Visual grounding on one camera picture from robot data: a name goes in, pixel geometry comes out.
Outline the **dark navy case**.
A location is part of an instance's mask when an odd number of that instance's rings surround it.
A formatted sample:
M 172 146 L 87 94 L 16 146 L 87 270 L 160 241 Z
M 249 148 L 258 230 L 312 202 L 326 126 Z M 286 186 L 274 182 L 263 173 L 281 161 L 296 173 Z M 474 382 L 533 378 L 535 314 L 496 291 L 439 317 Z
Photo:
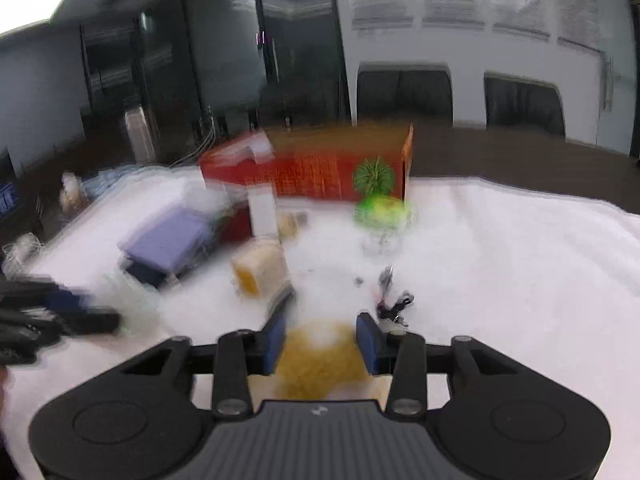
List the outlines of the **dark navy case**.
M 125 256 L 120 264 L 122 270 L 142 285 L 160 289 L 178 282 L 190 272 L 188 264 L 168 260 L 140 259 Z

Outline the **yellow white plug adapter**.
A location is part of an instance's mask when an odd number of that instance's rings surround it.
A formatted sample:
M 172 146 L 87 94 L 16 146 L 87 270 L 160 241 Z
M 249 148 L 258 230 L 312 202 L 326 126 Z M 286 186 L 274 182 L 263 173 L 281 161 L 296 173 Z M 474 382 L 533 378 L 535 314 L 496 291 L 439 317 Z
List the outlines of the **yellow white plug adapter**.
M 247 298 L 270 300 L 290 282 L 283 247 L 276 240 L 251 240 L 231 258 L 240 293 Z

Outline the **purple knit pouch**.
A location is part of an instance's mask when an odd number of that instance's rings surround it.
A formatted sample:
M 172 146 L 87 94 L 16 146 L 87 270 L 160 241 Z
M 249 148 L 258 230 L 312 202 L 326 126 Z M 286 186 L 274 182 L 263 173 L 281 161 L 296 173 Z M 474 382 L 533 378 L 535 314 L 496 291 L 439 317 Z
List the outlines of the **purple knit pouch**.
M 131 260 L 153 269 L 175 273 L 186 265 L 210 234 L 209 220 L 183 207 L 168 209 L 118 244 Z

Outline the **green tissue pack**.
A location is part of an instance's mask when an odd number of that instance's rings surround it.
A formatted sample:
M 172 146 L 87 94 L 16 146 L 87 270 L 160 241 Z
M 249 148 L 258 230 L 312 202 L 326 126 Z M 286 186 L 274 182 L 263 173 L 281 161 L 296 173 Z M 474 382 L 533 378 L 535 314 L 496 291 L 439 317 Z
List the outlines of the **green tissue pack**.
M 399 230 L 412 220 L 412 210 L 403 201 L 390 196 L 371 196 L 356 205 L 355 221 L 375 230 Z

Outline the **white round tape roll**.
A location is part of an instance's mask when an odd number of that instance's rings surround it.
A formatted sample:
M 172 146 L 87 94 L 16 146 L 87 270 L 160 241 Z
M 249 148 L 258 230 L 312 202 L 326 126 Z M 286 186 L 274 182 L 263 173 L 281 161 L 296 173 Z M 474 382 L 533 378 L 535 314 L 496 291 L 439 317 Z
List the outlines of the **white round tape roll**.
M 374 230 L 362 240 L 362 250 L 367 255 L 382 257 L 397 252 L 400 243 L 401 236 L 396 231 Z

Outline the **white paper box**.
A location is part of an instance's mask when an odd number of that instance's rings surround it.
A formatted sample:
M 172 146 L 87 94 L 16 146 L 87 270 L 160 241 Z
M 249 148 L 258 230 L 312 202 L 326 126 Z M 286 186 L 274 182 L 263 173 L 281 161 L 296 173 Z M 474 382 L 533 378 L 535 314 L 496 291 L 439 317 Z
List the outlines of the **white paper box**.
M 270 184 L 247 188 L 250 225 L 254 237 L 279 237 L 276 196 Z

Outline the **white fluffy towel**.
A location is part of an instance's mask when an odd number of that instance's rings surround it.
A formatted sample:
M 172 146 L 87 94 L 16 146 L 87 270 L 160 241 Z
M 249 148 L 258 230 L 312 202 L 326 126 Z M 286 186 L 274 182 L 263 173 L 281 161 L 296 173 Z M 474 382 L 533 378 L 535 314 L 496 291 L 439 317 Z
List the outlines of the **white fluffy towel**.
M 571 388 L 605 412 L 612 444 L 603 479 L 639 474 L 639 219 L 597 200 L 525 192 L 477 179 L 416 179 L 413 219 L 390 249 L 370 255 L 352 206 L 310 203 L 285 244 L 300 313 L 353 318 L 375 302 L 378 274 L 394 270 L 416 302 L 409 327 L 427 340 L 470 335 Z M 184 282 L 141 295 L 122 336 L 71 339 L 17 367 L 2 428 L 14 463 L 39 477 L 32 416 L 50 399 L 165 338 L 207 344 L 262 324 L 242 298 L 228 252 Z

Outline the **steel thermos jug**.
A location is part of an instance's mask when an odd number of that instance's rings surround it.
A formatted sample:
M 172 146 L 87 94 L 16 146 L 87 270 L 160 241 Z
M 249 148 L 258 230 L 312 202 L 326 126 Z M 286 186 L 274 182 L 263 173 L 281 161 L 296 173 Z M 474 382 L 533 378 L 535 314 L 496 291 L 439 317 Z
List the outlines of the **steel thermos jug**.
M 125 130 L 137 164 L 151 165 L 157 162 L 158 134 L 152 110 L 139 105 L 126 110 Z

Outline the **red cardboard box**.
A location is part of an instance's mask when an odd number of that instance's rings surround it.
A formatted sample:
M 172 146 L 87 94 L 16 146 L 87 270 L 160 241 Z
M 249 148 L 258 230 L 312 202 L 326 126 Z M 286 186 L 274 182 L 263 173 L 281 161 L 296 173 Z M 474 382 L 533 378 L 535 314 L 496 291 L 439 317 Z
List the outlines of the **red cardboard box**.
M 280 197 L 359 202 L 402 200 L 412 161 L 413 124 L 364 122 L 243 133 L 205 152 L 205 179 L 270 184 Z

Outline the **black office chair middle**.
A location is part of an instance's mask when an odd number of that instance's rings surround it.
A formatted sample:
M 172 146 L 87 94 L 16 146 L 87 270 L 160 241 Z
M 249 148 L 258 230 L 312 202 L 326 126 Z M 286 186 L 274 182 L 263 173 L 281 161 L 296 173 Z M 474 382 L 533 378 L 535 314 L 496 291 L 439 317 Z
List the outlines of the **black office chair middle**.
M 356 84 L 358 119 L 423 117 L 452 123 L 454 96 L 446 66 L 365 65 Z

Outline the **black office chair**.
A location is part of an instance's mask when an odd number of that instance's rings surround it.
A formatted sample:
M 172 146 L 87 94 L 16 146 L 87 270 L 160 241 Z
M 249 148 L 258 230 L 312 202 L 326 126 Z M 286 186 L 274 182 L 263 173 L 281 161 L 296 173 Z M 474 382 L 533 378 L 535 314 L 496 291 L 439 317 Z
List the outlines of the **black office chair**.
M 486 75 L 484 90 L 488 127 L 529 129 L 566 137 L 562 100 L 557 88 Z
M 365 65 L 356 84 L 358 119 L 423 117 L 452 123 L 454 96 L 446 66 Z

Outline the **black office chair right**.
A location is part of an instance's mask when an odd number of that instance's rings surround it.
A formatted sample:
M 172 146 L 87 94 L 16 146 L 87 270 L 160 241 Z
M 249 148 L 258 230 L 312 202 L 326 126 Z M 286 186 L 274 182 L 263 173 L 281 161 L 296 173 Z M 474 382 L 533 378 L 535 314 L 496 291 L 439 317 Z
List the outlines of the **black office chair right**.
M 486 75 L 484 90 L 488 127 L 529 129 L 566 137 L 562 100 L 557 88 Z

